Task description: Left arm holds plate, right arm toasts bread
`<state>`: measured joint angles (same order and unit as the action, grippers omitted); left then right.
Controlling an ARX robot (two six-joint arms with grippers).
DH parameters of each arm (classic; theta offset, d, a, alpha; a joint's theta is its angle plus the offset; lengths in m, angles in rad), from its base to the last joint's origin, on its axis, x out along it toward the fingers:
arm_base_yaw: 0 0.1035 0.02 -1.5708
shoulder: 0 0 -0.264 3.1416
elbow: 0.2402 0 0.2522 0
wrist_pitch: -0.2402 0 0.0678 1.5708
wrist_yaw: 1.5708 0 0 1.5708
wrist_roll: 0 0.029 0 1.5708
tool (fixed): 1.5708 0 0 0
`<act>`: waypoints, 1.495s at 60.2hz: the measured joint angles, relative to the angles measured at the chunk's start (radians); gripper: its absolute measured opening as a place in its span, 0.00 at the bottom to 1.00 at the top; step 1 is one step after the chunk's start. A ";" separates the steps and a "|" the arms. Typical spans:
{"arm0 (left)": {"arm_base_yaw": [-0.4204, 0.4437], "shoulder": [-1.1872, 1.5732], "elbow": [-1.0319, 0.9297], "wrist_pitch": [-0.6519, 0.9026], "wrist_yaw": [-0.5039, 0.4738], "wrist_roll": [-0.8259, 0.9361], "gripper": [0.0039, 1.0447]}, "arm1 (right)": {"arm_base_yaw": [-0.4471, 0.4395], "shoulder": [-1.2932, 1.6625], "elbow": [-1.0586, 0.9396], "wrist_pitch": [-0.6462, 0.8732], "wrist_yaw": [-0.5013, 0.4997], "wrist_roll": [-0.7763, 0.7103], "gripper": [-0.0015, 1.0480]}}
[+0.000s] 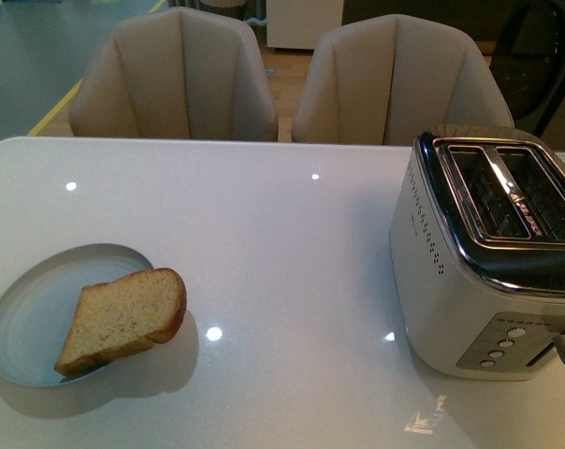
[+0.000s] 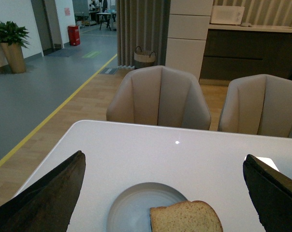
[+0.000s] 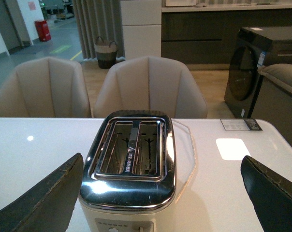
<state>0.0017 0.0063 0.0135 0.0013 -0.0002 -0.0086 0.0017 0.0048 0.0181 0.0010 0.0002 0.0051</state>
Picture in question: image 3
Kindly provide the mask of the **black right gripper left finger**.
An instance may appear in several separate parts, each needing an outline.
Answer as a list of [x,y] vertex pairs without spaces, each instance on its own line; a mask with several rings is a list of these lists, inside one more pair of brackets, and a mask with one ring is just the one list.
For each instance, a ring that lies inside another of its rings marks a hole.
[[83,176],[76,153],[22,196],[0,210],[0,232],[64,232],[73,215]]

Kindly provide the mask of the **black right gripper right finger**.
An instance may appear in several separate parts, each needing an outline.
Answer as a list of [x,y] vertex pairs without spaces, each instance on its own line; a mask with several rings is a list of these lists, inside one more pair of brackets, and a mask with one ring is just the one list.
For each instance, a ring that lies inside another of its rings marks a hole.
[[250,156],[240,171],[263,230],[292,232],[292,182]]

